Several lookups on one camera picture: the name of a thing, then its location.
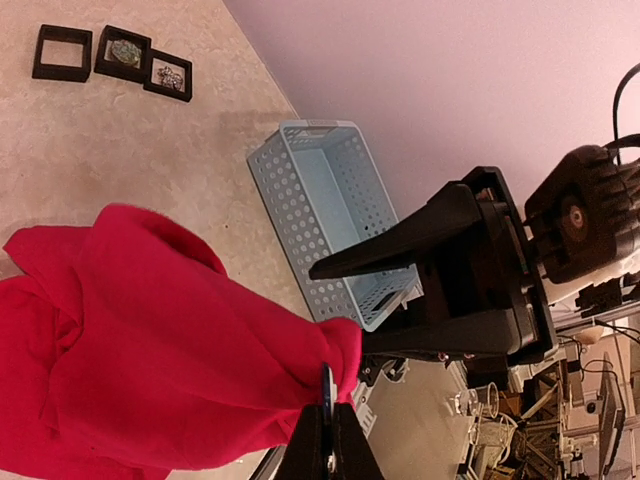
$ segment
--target square frame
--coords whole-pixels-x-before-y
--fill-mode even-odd
[[[127,40],[138,47],[142,53],[140,55],[140,68],[132,67],[119,63],[115,60],[107,60],[107,44],[109,41]],[[93,69],[96,73],[108,75],[110,77],[120,78],[135,83],[144,83],[147,72],[149,70],[149,61],[151,59],[151,39],[144,35],[139,35],[128,30],[107,25],[100,34],[100,43],[98,44],[98,53],[96,54],[96,64]]]
[[[76,43],[82,45],[82,66],[55,65],[42,63],[42,51],[45,40],[51,42]],[[91,74],[91,46],[93,32],[58,25],[40,26],[36,53],[33,59],[31,78],[84,83]]]
[[[160,60],[165,63],[170,63],[177,67],[184,69],[184,92],[174,90],[173,88],[165,87],[157,83],[153,83],[153,61]],[[190,102],[193,97],[193,64],[189,60],[176,57],[159,50],[151,49],[151,55],[149,59],[149,66],[147,76],[144,81],[144,89],[167,97],[176,98],[183,102]]]

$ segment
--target plastic basket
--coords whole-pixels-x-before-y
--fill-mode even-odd
[[[308,275],[317,260],[398,222],[358,127],[283,122],[248,162],[313,319],[343,316],[375,330],[416,285],[415,268],[322,281]]]

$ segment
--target pink wall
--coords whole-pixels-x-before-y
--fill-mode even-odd
[[[480,164],[524,201],[610,140],[640,62],[637,1],[226,2],[301,116],[361,126],[402,216]],[[640,78],[628,90],[621,128],[640,132]]]

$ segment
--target red fabric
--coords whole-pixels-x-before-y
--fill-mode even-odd
[[[128,206],[93,227],[35,227],[0,282],[0,468],[50,479],[160,479],[288,441],[356,386],[361,331],[309,323],[231,281],[198,237]]]

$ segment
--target black display box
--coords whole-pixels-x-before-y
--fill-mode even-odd
[[[86,82],[91,74],[91,43],[93,33],[89,30],[42,25],[38,34],[36,53],[33,61],[32,78],[59,80],[66,82]],[[45,40],[52,42],[77,43],[82,45],[82,66],[54,65],[42,63]]]
[[[167,97],[176,98],[178,100],[182,100],[183,102],[191,101],[191,98],[193,97],[192,63],[189,60],[185,60],[184,58],[179,58],[174,55],[170,55],[168,53],[160,52],[154,49],[151,49],[149,56],[150,60],[148,64],[147,75],[144,81],[144,89],[150,92],[158,93],[160,95],[165,95]],[[154,59],[169,63],[171,65],[175,65],[177,67],[181,67],[184,70],[184,83],[182,91],[174,90],[173,88],[165,87],[164,85],[153,82]]]
[[[109,42],[115,40],[127,40],[135,44],[141,50],[140,63],[136,66],[129,66],[118,62],[116,59],[109,58]],[[151,39],[144,35],[134,32],[122,30],[121,28],[107,25],[100,35],[100,43],[98,44],[98,54],[96,55],[96,65],[94,72],[111,77],[128,80],[130,82],[144,83],[147,72],[149,71],[149,62],[151,60]]]

